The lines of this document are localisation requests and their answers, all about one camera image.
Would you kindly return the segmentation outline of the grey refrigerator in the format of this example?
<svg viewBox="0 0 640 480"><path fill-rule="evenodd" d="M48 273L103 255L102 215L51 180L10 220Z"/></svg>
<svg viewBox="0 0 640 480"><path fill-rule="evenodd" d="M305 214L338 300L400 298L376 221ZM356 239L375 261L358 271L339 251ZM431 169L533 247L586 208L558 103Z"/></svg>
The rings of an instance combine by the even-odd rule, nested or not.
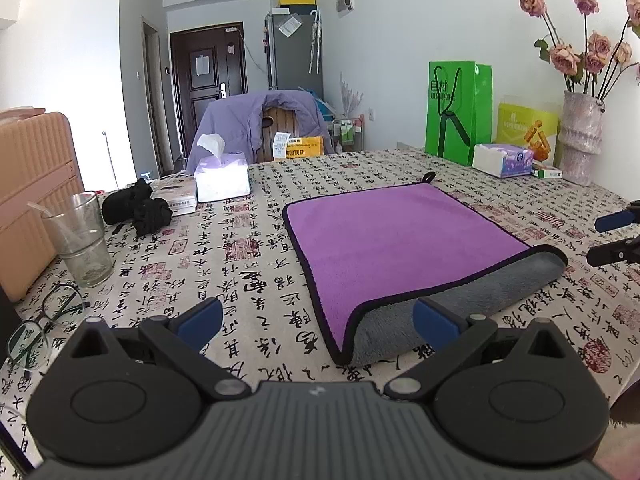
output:
<svg viewBox="0 0 640 480"><path fill-rule="evenodd" d="M270 90L307 90L323 98L323 74L308 73L314 18L309 14L265 17L265 51Z"/></svg>

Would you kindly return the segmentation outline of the small white box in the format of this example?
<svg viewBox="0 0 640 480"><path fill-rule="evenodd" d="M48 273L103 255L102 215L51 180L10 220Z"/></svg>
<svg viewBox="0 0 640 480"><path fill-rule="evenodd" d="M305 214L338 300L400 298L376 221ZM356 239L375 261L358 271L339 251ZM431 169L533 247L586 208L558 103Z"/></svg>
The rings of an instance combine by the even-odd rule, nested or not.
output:
<svg viewBox="0 0 640 480"><path fill-rule="evenodd" d="M152 198L164 200L174 216L193 214L198 208L196 184L192 177L172 176L151 183Z"/></svg>

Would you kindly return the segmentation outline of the purple and grey towel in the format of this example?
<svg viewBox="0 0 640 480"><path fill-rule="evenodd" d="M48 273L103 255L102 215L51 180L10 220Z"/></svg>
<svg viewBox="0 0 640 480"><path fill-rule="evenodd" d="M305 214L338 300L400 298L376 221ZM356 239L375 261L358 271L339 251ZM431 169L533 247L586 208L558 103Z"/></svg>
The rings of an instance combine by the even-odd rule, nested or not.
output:
<svg viewBox="0 0 640 480"><path fill-rule="evenodd" d="M332 361L363 366L427 344L412 309L434 300L488 318L562 276L567 256L416 183L288 204L283 221Z"/></svg>

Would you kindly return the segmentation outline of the pink ribbed suitcase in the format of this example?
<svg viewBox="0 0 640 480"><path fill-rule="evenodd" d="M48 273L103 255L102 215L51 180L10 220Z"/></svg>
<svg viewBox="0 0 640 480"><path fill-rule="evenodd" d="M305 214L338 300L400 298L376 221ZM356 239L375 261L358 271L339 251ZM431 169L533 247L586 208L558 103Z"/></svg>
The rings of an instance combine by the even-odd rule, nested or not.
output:
<svg viewBox="0 0 640 480"><path fill-rule="evenodd" d="M1 290L25 297L55 258L40 212L81 192L70 123L54 112L1 127Z"/></svg>

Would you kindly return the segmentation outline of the wooden chair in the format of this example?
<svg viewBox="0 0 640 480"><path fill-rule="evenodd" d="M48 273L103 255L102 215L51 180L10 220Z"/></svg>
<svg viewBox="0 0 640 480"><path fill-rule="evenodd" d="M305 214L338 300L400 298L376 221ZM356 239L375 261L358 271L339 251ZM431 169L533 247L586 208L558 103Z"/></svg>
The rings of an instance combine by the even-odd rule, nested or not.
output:
<svg viewBox="0 0 640 480"><path fill-rule="evenodd" d="M273 161L273 140L278 132L298 136L296 114L279 107L265 108L262 111L262 146L256 152L258 164Z"/></svg>

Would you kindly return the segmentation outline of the green white medicine box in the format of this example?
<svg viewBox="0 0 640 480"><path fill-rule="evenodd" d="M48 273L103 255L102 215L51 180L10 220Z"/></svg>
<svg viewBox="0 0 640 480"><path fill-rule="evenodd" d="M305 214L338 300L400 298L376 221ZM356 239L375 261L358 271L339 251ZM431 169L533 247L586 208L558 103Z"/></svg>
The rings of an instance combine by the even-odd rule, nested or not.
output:
<svg viewBox="0 0 640 480"><path fill-rule="evenodd" d="M563 173L559 168L548 166L538 160L532 163L532 175L538 179L561 179Z"/></svg>

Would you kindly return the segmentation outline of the dark brown entrance door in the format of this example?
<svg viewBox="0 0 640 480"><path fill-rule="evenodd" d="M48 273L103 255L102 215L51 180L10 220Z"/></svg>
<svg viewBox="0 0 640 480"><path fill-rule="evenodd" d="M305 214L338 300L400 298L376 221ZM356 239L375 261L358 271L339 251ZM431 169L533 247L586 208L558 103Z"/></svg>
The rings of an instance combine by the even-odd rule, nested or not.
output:
<svg viewBox="0 0 640 480"><path fill-rule="evenodd" d="M242 23L233 22L169 35L184 158L209 104L247 90L242 32Z"/></svg>

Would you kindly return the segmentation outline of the green paper shopping bag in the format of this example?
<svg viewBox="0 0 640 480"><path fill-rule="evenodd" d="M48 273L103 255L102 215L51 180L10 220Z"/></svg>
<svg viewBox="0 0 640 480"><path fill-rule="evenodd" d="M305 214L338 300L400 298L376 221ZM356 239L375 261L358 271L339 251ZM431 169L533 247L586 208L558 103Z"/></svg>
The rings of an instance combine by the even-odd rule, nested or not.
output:
<svg viewBox="0 0 640 480"><path fill-rule="evenodd" d="M492 67L436 61L428 68L425 151L471 166L475 145L491 141Z"/></svg>

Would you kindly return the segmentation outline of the black cloth bundle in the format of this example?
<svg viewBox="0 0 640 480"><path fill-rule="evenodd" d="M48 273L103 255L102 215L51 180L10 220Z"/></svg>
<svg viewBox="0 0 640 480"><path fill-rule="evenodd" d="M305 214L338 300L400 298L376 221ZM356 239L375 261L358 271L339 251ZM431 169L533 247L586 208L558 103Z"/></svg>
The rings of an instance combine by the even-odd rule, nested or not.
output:
<svg viewBox="0 0 640 480"><path fill-rule="evenodd" d="M144 179L107 195L102 202L101 212L108 226L130 221L137 237L157 232L168 226L172 218L166 200L153 198L151 185Z"/></svg>

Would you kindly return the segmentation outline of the purple puffer jacket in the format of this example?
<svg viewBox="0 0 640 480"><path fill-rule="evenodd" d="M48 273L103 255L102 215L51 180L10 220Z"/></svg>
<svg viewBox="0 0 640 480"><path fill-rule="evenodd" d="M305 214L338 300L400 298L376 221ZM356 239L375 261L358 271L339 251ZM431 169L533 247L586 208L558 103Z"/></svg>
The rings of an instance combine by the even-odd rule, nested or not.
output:
<svg viewBox="0 0 640 480"><path fill-rule="evenodd" d="M226 152L243 153L247 162L254 164L256 153L262 147L262 112L273 107L293 112L300 136L322 136L324 152L335 153L328 127L312 94L302 90L250 92L209 104L196 130L186 173L194 174L200 160L209 156L208 151L198 146L203 134L219 134L224 139Z"/></svg>

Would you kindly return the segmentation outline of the sealed purple tissue pack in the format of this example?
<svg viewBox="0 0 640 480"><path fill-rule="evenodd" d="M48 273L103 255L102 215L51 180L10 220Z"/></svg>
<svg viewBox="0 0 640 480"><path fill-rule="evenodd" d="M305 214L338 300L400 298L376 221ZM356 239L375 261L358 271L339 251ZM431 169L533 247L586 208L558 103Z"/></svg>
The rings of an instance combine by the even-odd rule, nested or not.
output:
<svg viewBox="0 0 640 480"><path fill-rule="evenodd" d="M496 178L528 176L532 173L534 152L510 144L477 144L472 167Z"/></svg>

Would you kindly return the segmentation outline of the yellow gift bag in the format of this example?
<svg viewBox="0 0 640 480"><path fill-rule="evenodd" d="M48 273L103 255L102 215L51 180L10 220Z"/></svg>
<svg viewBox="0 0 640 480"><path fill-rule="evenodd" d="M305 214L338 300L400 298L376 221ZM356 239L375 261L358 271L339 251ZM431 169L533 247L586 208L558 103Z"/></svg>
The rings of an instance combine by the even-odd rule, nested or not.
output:
<svg viewBox="0 0 640 480"><path fill-rule="evenodd" d="M536 108L500 103L495 142L529 148L538 162L552 165L559 123L557 114Z"/></svg>

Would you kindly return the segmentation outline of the white umbrella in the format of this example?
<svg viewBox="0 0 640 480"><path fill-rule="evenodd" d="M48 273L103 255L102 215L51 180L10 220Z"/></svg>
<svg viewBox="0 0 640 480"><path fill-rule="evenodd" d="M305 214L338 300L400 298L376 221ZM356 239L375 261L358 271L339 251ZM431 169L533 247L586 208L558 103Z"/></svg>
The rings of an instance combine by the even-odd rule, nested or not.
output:
<svg viewBox="0 0 640 480"><path fill-rule="evenodd" d="M308 73L320 73L321 43L322 43L322 21L321 12L312 10L310 15L314 18L311 32L311 47L309 53Z"/></svg>

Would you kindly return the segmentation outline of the pink textured vase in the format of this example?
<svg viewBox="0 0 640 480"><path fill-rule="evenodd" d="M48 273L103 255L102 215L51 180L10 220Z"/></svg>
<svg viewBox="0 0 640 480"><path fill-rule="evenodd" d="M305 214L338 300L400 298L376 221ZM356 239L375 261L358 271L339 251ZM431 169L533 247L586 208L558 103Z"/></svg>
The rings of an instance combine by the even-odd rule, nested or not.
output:
<svg viewBox="0 0 640 480"><path fill-rule="evenodd" d="M601 153L605 105L579 92L565 92L561 118L559 170L563 178L589 186Z"/></svg>

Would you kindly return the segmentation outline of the clear drinking glass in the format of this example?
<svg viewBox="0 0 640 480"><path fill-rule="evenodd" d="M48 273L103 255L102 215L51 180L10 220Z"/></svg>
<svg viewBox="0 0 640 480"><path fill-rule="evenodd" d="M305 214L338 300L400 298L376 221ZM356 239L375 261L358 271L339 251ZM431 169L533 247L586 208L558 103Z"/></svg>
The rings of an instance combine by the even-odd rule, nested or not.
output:
<svg viewBox="0 0 640 480"><path fill-rule="evenodd" d="M39 214L54 250L80 287L91 288L110 277L114 264L96 192L77 193L54 206L27 206Z"/></svg>

